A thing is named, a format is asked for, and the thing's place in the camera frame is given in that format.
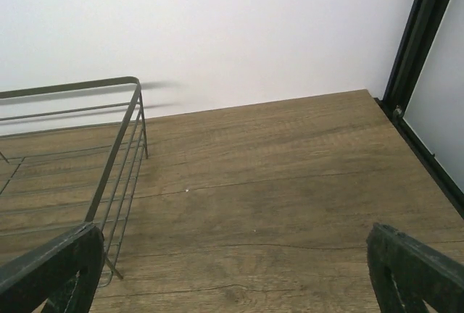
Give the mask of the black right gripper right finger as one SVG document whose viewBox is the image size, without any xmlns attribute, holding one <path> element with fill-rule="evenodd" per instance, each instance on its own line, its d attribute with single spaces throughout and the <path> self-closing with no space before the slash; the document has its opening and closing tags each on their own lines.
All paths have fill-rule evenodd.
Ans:
<svg viewBox="0 0 464 313">
<path fill-rule="evenodd" d="M 463 265 L 390 225 L 367 238 L 371 285 L 381 312 L 463 311 Z"/>
</svg>

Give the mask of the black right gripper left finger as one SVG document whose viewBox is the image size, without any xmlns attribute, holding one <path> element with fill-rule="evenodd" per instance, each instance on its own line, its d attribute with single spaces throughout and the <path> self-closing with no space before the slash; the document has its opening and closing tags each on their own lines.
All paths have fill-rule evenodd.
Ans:
<svg viewBox="0 0 464 313">
<path fill-rule="evenodd" d="M 1 266 L 1 311 L 88 312 L 104 266 L 104 237 L 91 222 Z"/>
</svg>

